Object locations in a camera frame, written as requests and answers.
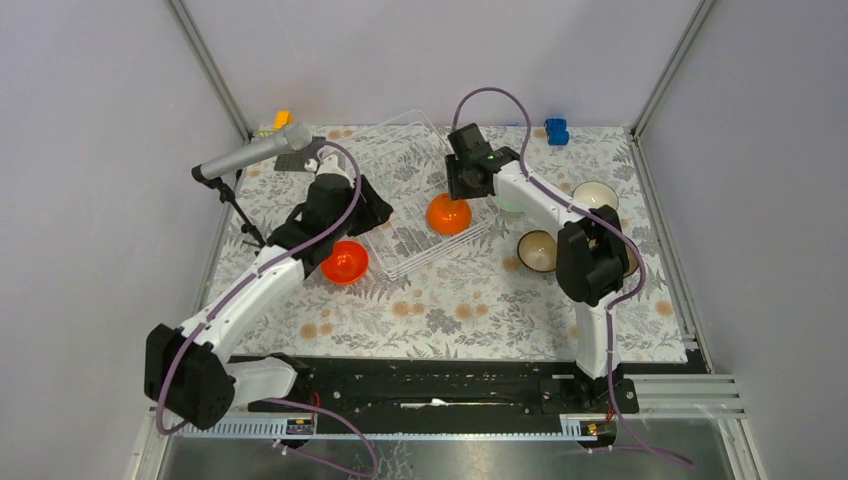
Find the black gold-rimmed bowl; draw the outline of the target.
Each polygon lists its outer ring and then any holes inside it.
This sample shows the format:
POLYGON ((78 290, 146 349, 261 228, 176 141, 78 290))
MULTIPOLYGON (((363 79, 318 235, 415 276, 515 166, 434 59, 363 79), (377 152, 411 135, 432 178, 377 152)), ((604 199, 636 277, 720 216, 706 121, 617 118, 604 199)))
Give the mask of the black gold-rimmed bowl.
POLYGON ((556 270, 557 243, 546 231, 534 230, 524 234, 517 244, 517 255, 521 263, 534 272, 556 270))

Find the pale green bowl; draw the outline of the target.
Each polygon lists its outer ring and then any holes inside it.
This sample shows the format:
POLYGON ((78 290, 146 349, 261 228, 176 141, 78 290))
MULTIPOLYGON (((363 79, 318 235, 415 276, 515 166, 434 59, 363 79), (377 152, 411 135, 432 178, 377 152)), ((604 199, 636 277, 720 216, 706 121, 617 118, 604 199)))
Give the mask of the pale green bowl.
POLYGON ((504 212, 507 212, 507 213, 510 213, 510 214, 523 214, 524 213, 524 208, 522 207, 522 205, 520 203, 509 200, 509 199, 507 199, 503 196, 496 196, 494 198, 494 202, 498 206, 498 208, 500 210, 504 211, 504 212))

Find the teal and white bowl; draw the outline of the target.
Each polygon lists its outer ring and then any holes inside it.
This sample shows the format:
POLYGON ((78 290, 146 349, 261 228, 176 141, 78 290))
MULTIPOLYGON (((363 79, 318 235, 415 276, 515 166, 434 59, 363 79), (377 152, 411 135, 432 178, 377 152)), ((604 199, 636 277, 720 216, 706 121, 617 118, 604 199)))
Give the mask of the teal and white bowl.
POLYGON ((608 206, 613 210, 619 207, 619 198, 608 185, 597 181, 586 181, 573 191, 573 210, 589 211, 608 206))

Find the blue toy block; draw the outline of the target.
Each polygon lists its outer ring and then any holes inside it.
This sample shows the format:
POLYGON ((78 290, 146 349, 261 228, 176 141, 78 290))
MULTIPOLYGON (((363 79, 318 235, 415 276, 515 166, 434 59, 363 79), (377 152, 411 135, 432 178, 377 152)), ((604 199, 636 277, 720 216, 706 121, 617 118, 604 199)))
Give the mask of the blue toy block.
POLYGON ((547 118, 544 122, 547 143, 551 146, 565 146, 570 141, 568 123, 565 118, 547 118))

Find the silver microphone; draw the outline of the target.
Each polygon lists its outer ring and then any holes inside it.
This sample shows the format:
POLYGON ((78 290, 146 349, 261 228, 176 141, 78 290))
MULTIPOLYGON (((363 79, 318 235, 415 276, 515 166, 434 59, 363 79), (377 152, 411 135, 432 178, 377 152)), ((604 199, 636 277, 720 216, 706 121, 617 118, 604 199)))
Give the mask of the silver microphone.
POLYGON ((302 151, 312 141, 313 135, 307 125, 299 122, 288 124, 238 150, 196 165, 191 174, 199 183, 209 182, 271 157, 302 151))

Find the black microphone stand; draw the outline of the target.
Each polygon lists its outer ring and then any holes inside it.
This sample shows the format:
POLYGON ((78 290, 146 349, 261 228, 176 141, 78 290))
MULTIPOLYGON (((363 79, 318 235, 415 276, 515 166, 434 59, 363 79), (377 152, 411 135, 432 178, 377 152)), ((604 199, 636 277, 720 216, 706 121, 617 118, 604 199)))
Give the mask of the black microphone stand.
POLYGON ((235 213, 239 216, 242 221, 241 232, 250 236, 257 247, 265 247, 266 242, 263 235, 239 205, 236 193, 230 185, 224 182, 221 178, 215 178, 210 181, 210 188, 217 190, 219 193, 219 201, 221 203, 230 204, 235 213))

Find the orange bowl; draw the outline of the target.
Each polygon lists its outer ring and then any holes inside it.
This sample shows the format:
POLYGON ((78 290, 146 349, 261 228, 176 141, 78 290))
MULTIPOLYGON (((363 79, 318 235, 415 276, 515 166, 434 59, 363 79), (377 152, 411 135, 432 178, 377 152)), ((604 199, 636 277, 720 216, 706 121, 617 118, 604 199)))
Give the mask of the orange bowl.
POLYGON ((369 255, 365 247, 355 241, 337 242, 331 255, 320 265, 324 277, 340 286, 351 285, 361 280, 369 268, 369 255))
POLYGON ((466 200, 453 200, 449 194, 434 197, 426 210, 427 225, 436 233, 456 235, 467 230, 472 223, 472 210, 466 200))

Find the yellow toy block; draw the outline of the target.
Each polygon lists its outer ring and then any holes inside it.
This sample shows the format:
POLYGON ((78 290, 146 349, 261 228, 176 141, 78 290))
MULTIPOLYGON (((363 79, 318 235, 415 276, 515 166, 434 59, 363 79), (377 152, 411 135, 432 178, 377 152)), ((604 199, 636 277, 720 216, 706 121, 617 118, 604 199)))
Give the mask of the yellow toy block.
POLYGON ((291 123, 291 112, 289 110, 279 110, 274 117, 273 130, 281 130, 283 127, 288 126, 291 123))

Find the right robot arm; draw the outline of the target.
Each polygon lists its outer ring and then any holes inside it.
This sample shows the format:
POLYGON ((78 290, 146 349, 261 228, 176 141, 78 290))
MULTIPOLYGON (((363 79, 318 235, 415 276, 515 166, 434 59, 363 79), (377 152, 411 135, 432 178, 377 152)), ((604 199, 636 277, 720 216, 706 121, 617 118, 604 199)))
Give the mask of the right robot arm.
POLYGON ((555 190, 531 172, 521 152, 493 148, 474 123, 453 130, 448 141, 452 199, 501 198, 555 239, 556 280, 575 304, 580 332, 579 371, 564 396, 580 412, 619 413, 616 387, 622 374, 612 310, 625 298, 625 272, 638 251, 623 234, 616 209, 591 208, 555 190))

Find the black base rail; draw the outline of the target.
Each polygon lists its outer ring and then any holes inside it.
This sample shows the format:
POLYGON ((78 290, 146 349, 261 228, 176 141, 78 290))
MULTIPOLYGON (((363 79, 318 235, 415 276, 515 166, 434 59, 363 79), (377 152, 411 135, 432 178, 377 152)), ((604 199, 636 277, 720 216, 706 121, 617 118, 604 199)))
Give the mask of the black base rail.
POLYGON ((704 374, 693 352, 683 363, 625 362, 613 380, 591 380, 572 361, 366 360, 298 357, 299 371, 283 404, 264 397, 253 414, 298 417, 295 403, 319 407, 304 415, 315 435, 553 434, 563 417, 604 420, 616 402, 643 412, 640 375, 657 380, 704 374))

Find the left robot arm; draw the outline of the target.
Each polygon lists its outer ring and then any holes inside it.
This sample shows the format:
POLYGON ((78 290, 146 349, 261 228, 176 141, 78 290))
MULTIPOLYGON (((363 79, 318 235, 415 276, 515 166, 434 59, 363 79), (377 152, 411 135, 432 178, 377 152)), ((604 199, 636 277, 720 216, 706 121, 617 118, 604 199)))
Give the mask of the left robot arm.
POLYGON ((310 385, 283 354, 231 362, 234 349, 270 304, 303 283, 344 237, 383 225, 392 214, 363 175, 315 177, 304 202, 266 239, 254 262, 194 316, 147 336, 143 392, 184 422, 206 430, 233 407, 273 398, 296 411, 310 385))

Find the dark blue glazed bowl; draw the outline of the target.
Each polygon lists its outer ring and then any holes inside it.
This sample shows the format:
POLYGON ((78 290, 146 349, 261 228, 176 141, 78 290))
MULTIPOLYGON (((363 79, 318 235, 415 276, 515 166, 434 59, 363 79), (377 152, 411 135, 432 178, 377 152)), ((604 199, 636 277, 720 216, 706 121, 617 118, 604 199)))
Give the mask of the dark blue glazed bowl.
POLYGON ((626 254, 628 265, 624 272, 624 277, 628 278, 639 270, 639 261, 638 257, 631 250, 627 250, 626 254))

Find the grey lego baseplate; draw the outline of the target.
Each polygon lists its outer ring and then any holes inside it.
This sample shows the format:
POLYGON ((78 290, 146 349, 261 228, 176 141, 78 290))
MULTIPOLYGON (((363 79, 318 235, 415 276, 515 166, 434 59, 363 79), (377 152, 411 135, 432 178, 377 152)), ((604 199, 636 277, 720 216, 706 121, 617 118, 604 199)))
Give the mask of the grey lego baseplate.
POLYGON ((277 172, 316 173, 320 164, 318 151, 325 140, 324 136, 313 136, 307 146, 278 155, 273 169, 277 172))

